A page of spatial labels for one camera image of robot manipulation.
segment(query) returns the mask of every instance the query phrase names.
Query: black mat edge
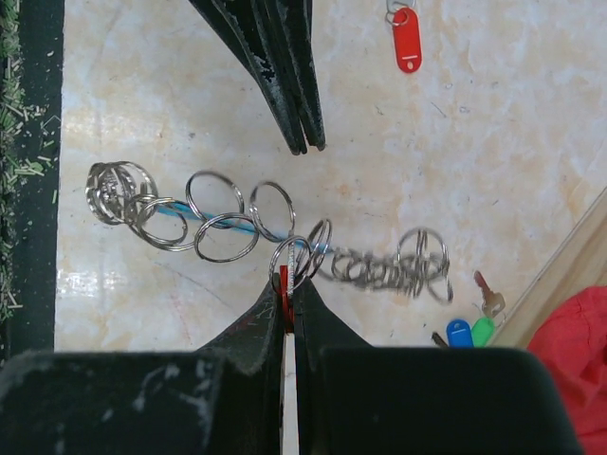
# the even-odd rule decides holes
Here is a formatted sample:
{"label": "black mat edge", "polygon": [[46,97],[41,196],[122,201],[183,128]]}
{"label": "black mat edge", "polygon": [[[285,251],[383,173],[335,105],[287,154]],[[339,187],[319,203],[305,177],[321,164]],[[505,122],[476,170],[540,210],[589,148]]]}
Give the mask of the black mat edge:
{"label": "black mat edge", "polygon": [[[19,36],[25,104],[47,106],[46,114],[28,122],[16,141],[21,159],[38,161],[38,155],[59,156],[63,30],[64,0],[21,2]],[[46,124],[46,135],[41,121]],[[42,143],[48,140],[55,142],[41,151]],[[53,204],[53,193],[58,189],[59,159],[46,169],[44,177],[30,177],[18,191],[12,290],[24,307],[8,321],[7,356],[54,347],[58,203]]]}

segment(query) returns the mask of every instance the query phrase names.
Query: chain of key rings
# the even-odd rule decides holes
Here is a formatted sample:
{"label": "chain of key rings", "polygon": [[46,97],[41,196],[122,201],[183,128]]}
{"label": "chain of key rings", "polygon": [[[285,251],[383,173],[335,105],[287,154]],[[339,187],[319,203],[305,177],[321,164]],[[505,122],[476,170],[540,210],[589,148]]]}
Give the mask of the chain of key rings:
{"label": "chain of key rings", "polygon": [[[203,212],[192,197],[192,183],[201,177],[218,179],[233,191],[238,202],[237,212],[210,215]],[[276,190],[288,206],[290,230],[286,237],[271,232],[262,222],[257,209],[257,193],[262,187]],[[349,282],[361,289],[392,289],[396,292],[417,297],[424,288],[441,303],[453,299],[449,273],[449,252],[440,235],[427,227],[416,227],[407,231],[396,246],[396,253],[378,257],[372,253],[362,253],[351,248],[331,247],[333,225],[331,220],[320,220],[307,237],[295,235],[295,210],[288,193],[277,183],[263,181],[251,192],[248,212],[240,189],[226,176],[215,171],[198,171],[186,184],[186,200],[173,197],[159,197],[154,178],[141,166],[130,161],[96,163],[86,180],[86,202],[93,214],[107,225],[126,225],[140,239],[149,245],[166,251],[193,249],[198,257],[212,263],[230,263],[249,254],[257,244],[260,235],[278,244],[269,264],[269,281],[272,279],[279,256],[288,248],[288,293],[292,293],[304,278],[312,278],[318,272],[322,277],[334,282]],[[177,216],[182,223],[182,233],[174,239],[157,237],[146,230],[146,223],[157,213]],[[201,226],[191,242],[185,243],[188,223],[184,214],[193,214]],[[242,228],[247,223],[251,229]],[[250,242],[236,255],[227,259],[215,259],[200,250],[200,244],[210,228],[246,230],[252,233]],[[433,237],[440,245],[440,252],[428,251],[428,239]],[[415,252],[403,254],[401,248],[410,239],[416,238]],[[300,250],[295,256],[295,246]],[[330,273],[321,270],[326,256],[332,256]],[[445,281],[447,296],[441,297],[434,290],[434,284]]]}

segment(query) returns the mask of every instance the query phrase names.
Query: green turf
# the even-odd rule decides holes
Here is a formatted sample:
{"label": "green turf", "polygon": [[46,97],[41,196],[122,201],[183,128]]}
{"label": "green turf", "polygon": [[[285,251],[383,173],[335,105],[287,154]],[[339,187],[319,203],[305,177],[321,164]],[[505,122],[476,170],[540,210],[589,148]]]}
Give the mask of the green turf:
{"label": "green turf", "polygon": [[52,140],[40,144],[38,160],[20,158],[18,138],[33,121],[45,125],[41,117],[44,106],[25,105],[26,93],[21,84],[22,52],[19,45],[19,11],[22,0],[0,0],[0,61],[4,74],[0,100],[0,323],[21,307],[12,292],[12,249],[15,246],[14,203],[19,189],[31,177],[44,176],[45,170],[53,166],[53,160],[45,157],[45,149]]}

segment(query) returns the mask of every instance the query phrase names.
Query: green key tag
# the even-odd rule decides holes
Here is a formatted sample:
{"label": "green key tag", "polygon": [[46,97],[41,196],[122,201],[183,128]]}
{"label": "green key tag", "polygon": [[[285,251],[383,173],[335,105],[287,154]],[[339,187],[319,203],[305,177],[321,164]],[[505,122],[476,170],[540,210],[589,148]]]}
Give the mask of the green key tag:
{"label": "green key tag", "polygon": [[495,322],[491,318],[480,318],[472,327],[472,342],[475,348],[485,346],[495,332]]}

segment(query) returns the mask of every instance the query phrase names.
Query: key chain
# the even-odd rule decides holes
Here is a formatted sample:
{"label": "key chain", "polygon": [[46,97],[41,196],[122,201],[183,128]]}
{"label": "key chain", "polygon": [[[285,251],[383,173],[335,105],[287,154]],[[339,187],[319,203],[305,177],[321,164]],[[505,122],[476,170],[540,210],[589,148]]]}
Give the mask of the key chain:
{"label": "key chain", "polygon": [[396,64],[405,73],[414,73],[421,66],[421,37],[419,22],[411,4],[386,0],[386,22],[395,37]]}

